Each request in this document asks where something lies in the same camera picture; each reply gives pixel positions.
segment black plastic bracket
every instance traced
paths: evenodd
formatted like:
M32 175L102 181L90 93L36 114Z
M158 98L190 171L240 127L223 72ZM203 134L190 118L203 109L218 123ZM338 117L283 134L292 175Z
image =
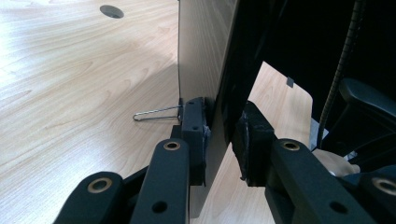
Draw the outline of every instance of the black plastic bracket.
M155 147L130 223L189 222L189 155L181 139Z

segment black cable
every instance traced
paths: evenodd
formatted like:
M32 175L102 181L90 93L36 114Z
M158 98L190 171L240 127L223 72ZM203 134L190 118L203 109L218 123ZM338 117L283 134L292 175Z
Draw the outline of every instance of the black cable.
M355 47L356 39L358 38L358 32L361 28L361 21L363 19L364 9L366 6L365 0L355 0L355 5L353 7L352 18L350 20L349 29L346 35L346 41L344 43L343 52L341 54L340 60L338 62L337 70L335 71L334 78L332 80L332 86L330 88L329 94L326 99L326 103L323 107L322 113L320 115L320 122L318 128L318 139L317 147L321 148L323 132L326 126L327 118L329 117L330 111L332 109L332 104L334 103L335 96L338 93L340 86L340 81L343 78L344 69L349 61L350 55Z

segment bolt hole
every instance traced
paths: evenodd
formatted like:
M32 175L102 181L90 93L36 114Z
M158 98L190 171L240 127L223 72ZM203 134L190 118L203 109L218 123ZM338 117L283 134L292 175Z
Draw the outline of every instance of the bolt hole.
M381 191L396 196L396 183L385 178L373 178L373 184Z
M88 186L88 192L90 193L101 193L110 188L113 181L110 178L102 177L93 180Z
M347 213L347 208L343 206L341 203L338 202L331 202L330 203L330 208L334 210L337 213L341 214L346 214Z
M152 211L154 213L163 213L164 211L166 211L167 208L168 204L166 204L165 202L157 202L152 205Z
M92 185L93 189L104 189L107 186L107 182L105 180L98 181Z
M165 145L163 145L163 148L165 148L167 150L177 150L180 148L180 144L177 142L168 142L168 143L165 143Z
M292 142L285 142L283 143L283 148L287 149L287 150L291 150L291 151L296 151L298 149L300 149L300 147Z

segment metal clip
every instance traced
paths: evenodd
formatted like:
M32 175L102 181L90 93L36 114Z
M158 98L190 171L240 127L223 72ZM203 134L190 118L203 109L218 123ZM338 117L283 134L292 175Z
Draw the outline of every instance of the metal clip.
M177 119L178 116L150 117L150 118L142 118L142 119L137 119L136 117L145 115L145 114L158 113L158 112L161 112L164 110L170 110L170 109L181 108L181 107L182 107L182 105L175 105L175 106L170 106L170 107L166 107L166 108L162 108L162 109L156 109L156 110L150 110L150 111L146 111L146 112L136 113L136 114L134 114L134 121L142 121L142 120L148 120L148 119Z

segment desk surface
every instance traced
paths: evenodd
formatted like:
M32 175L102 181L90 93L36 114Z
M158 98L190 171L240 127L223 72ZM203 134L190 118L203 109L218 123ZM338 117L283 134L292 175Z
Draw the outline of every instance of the desk surface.
M103 15L111 5L122 19ZM51 223L84 177L149 164L175 120L133 122L176 105L177 1L5 1L0 4L0 214ZM312 99L267 65L250 99L278 137L308 144ZM263 189L239 180L229 150L192 223L273 222Z

